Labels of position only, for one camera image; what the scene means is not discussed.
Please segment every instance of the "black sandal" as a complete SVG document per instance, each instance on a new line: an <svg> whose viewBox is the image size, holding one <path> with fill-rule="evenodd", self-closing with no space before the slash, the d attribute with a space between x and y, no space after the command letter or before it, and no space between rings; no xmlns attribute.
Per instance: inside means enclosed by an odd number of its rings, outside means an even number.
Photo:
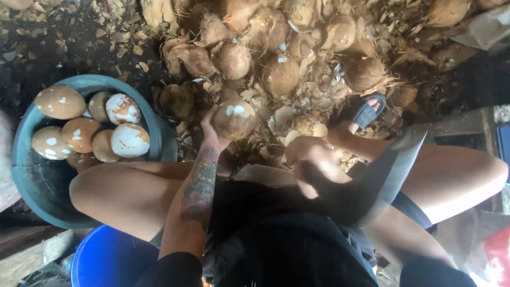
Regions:
<svg viewBox="0 0 510 287"><path fill-rule="evenodd" d="M368 104L368 100L377 99L379 108L374 111ZM343 121L351 121L357 124L363 131L367 125L373 122L386 108L386 98L380 92L375 92L364 97L358 97L349 102L349 105L332 116L327 123L327 128L332 129Z"/></svg>

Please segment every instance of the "black shorts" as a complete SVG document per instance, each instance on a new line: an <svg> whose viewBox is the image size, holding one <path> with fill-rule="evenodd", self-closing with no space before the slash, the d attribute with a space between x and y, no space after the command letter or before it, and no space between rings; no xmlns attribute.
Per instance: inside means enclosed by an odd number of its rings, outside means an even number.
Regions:
<svg viewBox="0 0 510 287"><path fill-rule="evenodd" d="M392 205L424 229L432 225L427 215L402 192L397 195ZM297 186L268 187L247 181L217 184L205 253L213 251L247 223L282 213L327 216L320 204L303 196ZM341 228L352 235L360 245L365 259L375 266L374 247L370 240L356 227ZM150 243L159 248L162 236L163 231Z"/></svg>

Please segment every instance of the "white coconut meat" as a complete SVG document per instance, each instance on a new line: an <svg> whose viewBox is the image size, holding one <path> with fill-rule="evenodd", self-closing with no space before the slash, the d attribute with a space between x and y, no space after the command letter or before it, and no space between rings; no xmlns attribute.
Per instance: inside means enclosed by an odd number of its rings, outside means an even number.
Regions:
<svg viewBox="0 0 510 287"><path fill-rule="evenodd" d="M106 113L110 121L116 125L125 123L136 124L142 118L135 101L126 94L118 93L106 102Z"/></svg>
<svg viewBox="0 0 510 287"><path fill-rule="evenodd" d="M112 151L121 157L133 158L146 154L150 147L149 134L141 127L126 123L112 134Z"/></svg>

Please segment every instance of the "leg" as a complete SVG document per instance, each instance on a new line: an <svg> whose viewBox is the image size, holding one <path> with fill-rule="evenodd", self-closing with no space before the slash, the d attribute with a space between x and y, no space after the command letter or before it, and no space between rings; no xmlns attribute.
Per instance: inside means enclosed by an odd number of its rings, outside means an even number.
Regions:
<svg viewBox="0 0 510 287"><path fill-rule="evenodd" d="M367 161L373 161L390 144L387 140L355 136L357 129L352 122L342 122L330 131L328 141ZM487 153L462 147L423 145L402 192L432 223L437 223L501 191L507 176L506 163Z"/></svg>
<svg viewBox="0 0 510 287"><path fill-rule="evenodd" d="M71 181L75 208L145 241L163 228L177 189L193 162L112 162L94 166Z"/></svg>

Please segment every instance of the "person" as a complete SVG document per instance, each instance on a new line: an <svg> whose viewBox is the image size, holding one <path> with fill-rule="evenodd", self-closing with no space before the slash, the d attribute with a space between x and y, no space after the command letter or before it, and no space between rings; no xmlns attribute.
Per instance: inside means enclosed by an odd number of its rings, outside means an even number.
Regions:
<svg viewBox="0 0 510 287"><path fill-rule="evenodd" d="M354 135L385 108L368 95L344 108L327 139L301 136L286 148L294 174L247 166L216 182L230 144L204 117L194 162L114 162L74 178L75 208L160 248L137 286L377 286L374 246L402 268L401 286L475 286L424 228L499 192L508 167L477 150L423 145L401 192L365 226L336 224L306 180L304 163L328 180L351 180L333 147L371 162L390 144Z"/></svg>

